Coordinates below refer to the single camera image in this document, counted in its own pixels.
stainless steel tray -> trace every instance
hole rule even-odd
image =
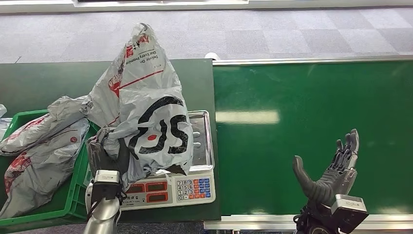
[[[194,136],[192,166],[189,172],[206,171],[214,168],[211,127],[208,111],[188,112]]]

keypad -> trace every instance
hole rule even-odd
[[[209,178],[178,180],[176,185],[178,201],[211,197]]]

package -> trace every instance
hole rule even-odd
[[[4,175],[8,199],[0,219],[19,216],[52,199],[72,174],[88,129],[89,122],[82,118],[19,154]]]
[[[188,173],[193,151],[188,110],[179,78],[151,27],[135,25],[132,39],[89,99],[88,118],[116,127],[104,141],[106,153],[116,160],[121,138],[130,151],[125,188],[159,169]]]
[[[0,142],[0,155],[20,155],[26,149],[47,140],[85,117],[83,112],[90,104],[87,98],[87,96],[75,99],[68,96],[59,98],[48,106],[48,114],[26,123]]]
[[[6,133],[7,128],[12,122],[11,118],[1,118],[6,112],[7,112],[6,107],[0,104],[0,141],[3,139],[3,136]]]

black robotic glove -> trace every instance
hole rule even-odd
[[[347,195],[349,193],[357,176],[355,169],[359,147],[357,130],[351,130],[345,138],[344,147],[341,140],[337,140],[336,154],[330,166],[317,181],[313,181],[304,170],[302,158],[294,156],[294,174],[309,200],[331,207],[336,194]]]

black logo on bag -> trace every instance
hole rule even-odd
[[[184,103],[182,100],[180,100],[177,97],[163,97],[154,102],[145,112],[144,114],[140,117],[138,120],[138,124],[148,122],[150,117],[153,115],[153,112],[163,106],[166,105],[181,105],[184,106]],[[188,122],[187,117],[185,115],[176,115],[173,116],[170,119],[170,125],[171,125],[171,133],[174,137],[179,138],[182,140],[182,145],[177,146],[177,147],[169,147],[168,154],[181,154],[185,152],[188,148],[188,135],[178,129],[178,123],[179,122]],[[159,124],[161,125],[161,136],[158,139],[158,143],[153,146],[153,147],[143,147],[139,149],[140,154],[153,154],[161,151],[164,146],[165,146],[165,141],[167,140],[167,130],[168,126],[165,123],[164,119],[160,120]],[[132,137],[132,139],[129,141],[128,148],[132,155],[136,158],[139,159],[138,156],[135,153],[135,146],[136,143],[138,142],[138,139],[143,136],[149,128],[147,127],[138,127],[139,133]]]

